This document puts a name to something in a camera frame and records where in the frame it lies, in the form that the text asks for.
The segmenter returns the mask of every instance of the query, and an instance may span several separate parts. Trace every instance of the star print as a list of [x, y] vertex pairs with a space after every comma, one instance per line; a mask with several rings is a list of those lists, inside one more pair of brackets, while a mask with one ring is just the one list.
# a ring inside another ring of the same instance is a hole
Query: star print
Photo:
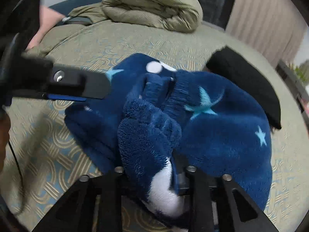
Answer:
[[113, 69], [110, 69], [108, 70], [107, 72], [105, 72], [105, 75], [107, 76], [107, 78], [109, 79], [109, 82], [112, 81], [112, 78], [115, 74], [117, 74], [118, 72], [121, 72], [123, 71], [122, 69], [120, 70], [113, 70]]
[[266, 133], [263, 133], [263, 132], [262, 132], [262, 129], [260, 128], [259, 125], [258, 125], [257, 127], [259, 128], [259, 131], [258, 131], [258, 132], [255, 132], [255, 135], [256, 135], [257, 137], [259, 137], [261, 146], [262, 146], [263, 144], [265, 144], [265, 145], [267, 146], [267, 143], [266, 143], [266, 141], [265, 141], [265, 135], [266, 135]]
[[211, 107], [217, 104], [223, 97], [222, 95], [214, 102], [211, 102], [211, 99], [208, 95], [208, 93], [202, 88], [200, 88], [200, 106], [189, 106], [185, 105], [184, 108], [186, 111], [193, 112], [193, 115], [191, 116], [191, 120], [196, 118], [201, 113], [211, 114], [211, 115], [217, 115], [216, 112], [214, 112]]

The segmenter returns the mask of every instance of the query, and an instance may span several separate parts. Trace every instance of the mattress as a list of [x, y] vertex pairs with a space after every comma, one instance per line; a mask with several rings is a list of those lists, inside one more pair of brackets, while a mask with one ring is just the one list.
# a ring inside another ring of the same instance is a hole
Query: mattress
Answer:
[[[280, 232], [294, 231], [309, 208], [309, 137], [301, 113], [268, 61], [229, 35], [201, 25], [194, 34], [104, 21], [81, 29], [49, 53], [56, 63], [105, 72], [140, 52], [176, 68], [201, 70], [217, 49], [230, 46], [273, 85], [282, 108], [282, 130], [272, 134], [273, 179], [265, 213]], [[14, 99], [11, 143], [22, 167], [26, 205], [18, 219], [33, 229], [80, 175], [100, 172], [64, 124], [67, 101]], [[21, 205], [19, 175], [7, 149], [1, 194], [13, 212]], [[123, 230], [169, 231], [129, 200], [123, 201]]]

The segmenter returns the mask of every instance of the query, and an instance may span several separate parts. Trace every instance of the blue plush fabric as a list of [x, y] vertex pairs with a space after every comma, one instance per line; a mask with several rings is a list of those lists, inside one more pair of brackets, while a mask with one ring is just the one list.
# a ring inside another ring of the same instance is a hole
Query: blue plush fabric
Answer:
[[264, 210], [272, 180], [271, 138], [265, 113], [250, 95], [224, 77], [173, 71], [139, 53], [107, 76], [111, 93], [74, 103], [65, 118], [103, 173], [124, 166], [147, 208], [175, 219], [185, 212], [171, 189], [175, 150], [209, 175], [232, 175]]

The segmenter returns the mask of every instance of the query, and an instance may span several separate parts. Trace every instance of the black cable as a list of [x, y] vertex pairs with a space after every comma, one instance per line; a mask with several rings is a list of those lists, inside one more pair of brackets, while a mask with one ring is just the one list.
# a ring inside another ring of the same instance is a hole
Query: black cable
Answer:
[[16, 163], [16, 166], [17, 166], [17, 169], [18, 169], [18, 173], [19, 173], [19, 175], [20, 175], [20, 184], [21, 184], [21, 193], [22, 193], [22, 205], [21, 205], [20, 210], [19, 210], [16, 214], [14, 214], [14, 215], [19, 215], [19, 214], [21, 214], [21, 213], [23, 212], [24, 207], [25, 207], [25, 186], [24, 186], [23, 175], [21, 174], [21, 170], [20, 170], [20, 167], [19, 167], [19, 164], [18, 164], [16, 155], [15, 155], [15, 153], [14, 153], [14, 150], [13, 150], [13, 147], [12, 147], [10, 141], [9, 141], [9, 146], [10, 146], [11, 152], [12, 152], [12, 154], [13, 154], [13, 157], [14, 157], [14, 160], [15, 160], [15, 163]]

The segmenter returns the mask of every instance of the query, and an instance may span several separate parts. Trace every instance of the pleated curtain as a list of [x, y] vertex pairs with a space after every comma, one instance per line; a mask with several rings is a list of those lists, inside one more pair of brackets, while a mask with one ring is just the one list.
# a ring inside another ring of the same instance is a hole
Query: pleated curtain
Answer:
[[235, 0], [226, 32], [259, 51], [272, 66], [292, 62], [306, 22], [291, 0]]

